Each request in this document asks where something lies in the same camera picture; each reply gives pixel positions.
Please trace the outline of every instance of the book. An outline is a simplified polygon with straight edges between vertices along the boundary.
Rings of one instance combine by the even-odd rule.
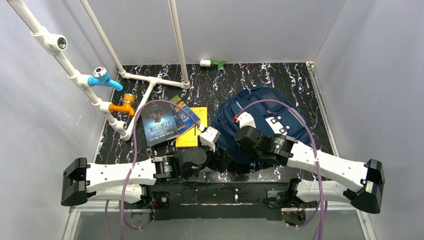
[[[208,127],[208,108],[204,107],[190,107],[194,114],[200,118],[200,124],[203,124],[206,128]],[[183,135],[176,138],[176,147],[177,148],[188,148],[188,147],[197,147],[198,146],[198,136],[202,132],[193,127],[186,131]]]
[[[187,106],[187,104],[179,96],[174,96],[173,98],[171,98],[170,101],[184,109],[190,116],[193,117],[193,119],[197,123],[200,121],[200,118],[189,108],[189,106]],[[184,127],[178,130],[178,134],[183,135],[185,132],[191,129],[195,125],[195,123],[184,112],[180,111],[178,107],[174,108],[178,116],[181,118],[182,123],[184,124]]]
[[[141,111],[147,146],[168,141],[178,136],[178,128],[168,103],[157,102],[147,105]]]
[[[167,96],[165,96],[164,98],[163,98],[163,100],[168,100],[169,101],[169,99],[168,99],[168,97]],[[171,109],[172,109],[172,115],[173,115],[173,119],[175,120],[175,124],[176,124],[176,128],[178,129],[178,130],[180,130],[180,129],[182,129],[182,128],[184,128],[184,123],[183,123],[183,120],[181,120],[181,118],[180,118],[180,116],[177,114],[177,111],[175,110],[175,108],[173,107],[173,106],[170,106],[171,107]]]

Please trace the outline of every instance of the blue faucet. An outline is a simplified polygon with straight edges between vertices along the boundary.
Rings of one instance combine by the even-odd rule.
[[[119,82],[111,79],[111,75],[109,74],[106,67],[99,66],[94,69],[93,76],[88,78],[88,85],[90,87],[94,86],[104,86],[104,87],[113,87],[117,91],[122,90],[122,85]]]

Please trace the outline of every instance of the white pvc pipe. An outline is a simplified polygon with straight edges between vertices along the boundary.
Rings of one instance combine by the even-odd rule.
[[[143,95],[143,98],[141,99],[141,102],[138,104],[138,108],[135,111],[135,115],[137,116],[137,113],[141,111],[141,106],[143,106],[145,103],[147,103],[147,100],[150,97],[150,94],[153,91],[153,87],[155,87],[156,83],[154,82],[150,82],[148,84],[148,88],[146,90],[146,92]],[[131,119],[131,122],[129,123],[128,127],[126,128],[125,132],[128,134],[127,137],[123,137],[123,139],[125,141],[129,140],[131,138],[131,136],[133,135],[133,128],[134,128],[134,123],[135,121],[138,121],[138,119],[136,119],[135,117],[133,117]]]
[[[187,73],[186,57],[183,50],[183,39],[181,37],[180,23],[178,22],[177,6],[175,0],[168,0],[171,13],[173,30],[175,33],[176,46],[178,48],[179,62],[181,64],[182,77],[184,78],[183,89],[190,88],[189,74]]]
[[[41,35],[45,34],[44,32],[41,32],[44,29],[43,26],[41,26],[41,24],[38,22],[36,17],[32,14],[32,12],[28,9],[28,7],[25,5],[25,3],[22,0],[7,0],[7,2],[15,10],[15,12],[20,16],[20,18],[24,21],[24,23],[28,26],[28,28],[32,31],[33,36],[37,34],[41,34]],[[72,66],[71,62],[69,62],[69,60],[67,59],[67,57],[64,55],[63,52],[61,51],[55,52],[53,54],[53,57],[65,70],[69,79],[72,80],[74,78],[78,78],[79,76],[81,76],[81,74],[74,68],[74,66]],[[97,97],[97,95],[93,92],[93,90],[90,87],[82,88],[81,90],[85,93],[85,95],[87,95],[87,97],[91,100],[91,102],[94,105],[99,104],[100,102],[99,97]],[[101,111],[101,113],[110,123],[112,128],[115,131],[117,131],[119,134],[121,134],[122,137],[125,137],[127,135],[127,133],[124,130],[119,130],[116,128],[116,124],[118,120],[110,112]]]
[[[53,55],[53,57],[59,62],[69,77],[72,77],[77,73],[74,66],[72,66],[71,62],[69,62],[68,58],[63,52],[60,51]]]
[[[183,86],[184,86],[183,82],[160,79],[160,78],[154,77],[154,76],[135,75],[135,74],[131,74],[131,73],[128,73],[128,72],[124,74],[123,78],[147,81],[149,83],[154,82],[156,84],[164,84],[164,85],[174,86],[174,87],[179,87],[179,88],[183,88]]]
[[[42,26],[22,0],[7,0],[33,34],[41,31]]]
[[[89,2],[87,0],[80,0],[80,1],[81,1],[82,5],[84,6],[85,11],[87,12],[88,16],[90,17],[92,23],[94,24],[95,29],[97,29],[97,32],[100,35],[100,38],[103,41],[104,45],[106,46],[107,51],[109,51],[110,56],[112,57],[113,61],[115,62],[115,65],[119,70],[119,73],[120,74],[125,73],[124,67],[122,67],[122,64],[119,61],[117,54],[115,53],[114,49],[112,48],[112,45],[109,42],[108,37],[106,37],[106,34],[103,31],[103,28],[100,25],[99,21],[97,20],[97,17],[94,14]]]
[[[91,88],[87,88],[82,91],[85,93],[85,95],[87,95],[87,97],[91,100],[93,104],[99,103],[99,97],[94,93],[94,91]]]

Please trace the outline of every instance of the yellow paper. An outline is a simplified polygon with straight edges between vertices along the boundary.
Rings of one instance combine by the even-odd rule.
[[[200,118],[200,124],[208,127],[208,108],[203,107],[190,107],[190,109]],[[196,126],[190,128],[183,135],[176,138],[177,148],[188,148],[198,146],[198,136],[201,134]]]

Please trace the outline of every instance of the black tabletop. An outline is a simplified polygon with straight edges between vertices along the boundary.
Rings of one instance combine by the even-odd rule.
[[[131,74],[153,76],[161,79],[182,81],[179,65],[127,65],[125,70]],[[175,95],[180,96],[189,107],[207,107],[208,123],[214,118],[219,107],[243,89],[254,86],[277,88],[284,96],[296,105],[298,111],[309,121],[314,140],[318,149],[332,154],[330,140],[315,96],[310,75],[305,63],[243,63],[227,64],[225,72],[217,73],[216,68],[200,67],[198,64],[187,65],[191,88],[181,89],[167,85],[156,85],[149,100]],[[115,91],[112,103],[122,104],[125,93],[132,93],[136,102],[141,101],[148,87],[145,81],[118,78],[123,85],[122,91]],[[112,113],[118,120],[129,123],[126,113]],[[138,121],[137,142],[139,146],[138,159],[144,161],[154,156],[175,151],[175,140],[146,147],[143,124]],[[124,141],[119,133],[109,124],[105,129],[99,144],[95,162],[97,164],[129,163],[133,160],[132,139]],[[292,178],[312,180],[314,177],[308,171],[280,165],[252,163],[249,165],[231,164],[229,171],[204,172],[196,182],[288,182]]]

